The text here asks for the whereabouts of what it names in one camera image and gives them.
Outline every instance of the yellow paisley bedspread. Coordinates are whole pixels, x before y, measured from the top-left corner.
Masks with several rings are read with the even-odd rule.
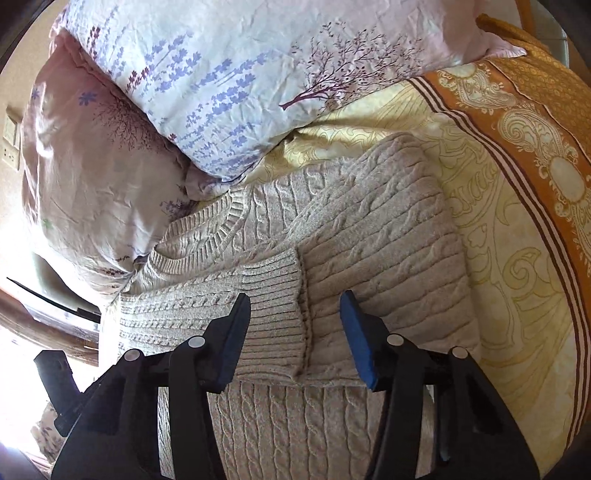
[[[525,32],[528,51],[427,74],[297,130],[247,181],[356,157],[394,131],[423,142],[463,238],[481,367],[541,473],[589,411],[591,90]]]

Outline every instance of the cable knit sweater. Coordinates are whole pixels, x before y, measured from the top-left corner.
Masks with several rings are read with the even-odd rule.
[[[228,478],[363,478],[382,395],[356,386],[338,314],[348,288],[390,331],[478,355],[462,243],[408,134],[359,160],[233,189],[171,225],[119,299],[121,349],[173,348],[248,293],[236,380],[210,397]],[[161,465],[173,476],[167,408],[163,389]]]
[[[339,317],[347,289],[420,346],[478,354],[462,242],[408,134],[233,190],[174,224],[121,295],[122,347],[173,348],[244,292],[252,319],[237,378],[360,385]]]

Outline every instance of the sweater cuff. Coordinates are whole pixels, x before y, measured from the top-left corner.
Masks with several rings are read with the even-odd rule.
[[[294,381],[304,368],[307,319],[298,298],[303,275],[294,249],[239,268],[251,323],[236,367],[241,380]]]

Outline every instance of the striped border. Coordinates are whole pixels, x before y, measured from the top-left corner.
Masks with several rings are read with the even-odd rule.
[[[466,112],[449,109],[428,80],[418,77],[409,80],[409,82],[417,89],[433,112],[448,116],[458,128],[475,137],[486,148],[502,170],[506,180],[518,195],[522,205],[530,214],[548,249],[550,258],[566,293],[573,318],[574,339],[577,347],[575,396],[573,418],[567,438],[568,447],[583,423],[585,409],[589,401],[589,345],[591,345],[591,335],[585,314],[584,299],[581,295],[579,282],[573,265],[570,262],[564,239],[561,237],[552,218],[548,215],[544,205],[540,203],[535,195],[527,176],[521,171],[514,159],[492,138],[478,130]]]

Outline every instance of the pink floral pillowcase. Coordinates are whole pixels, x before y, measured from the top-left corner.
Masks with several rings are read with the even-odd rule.
[[[189,161],[62,31],[22,127],[23,207],[33,247],[78,295],[104,307],[190,213]]]

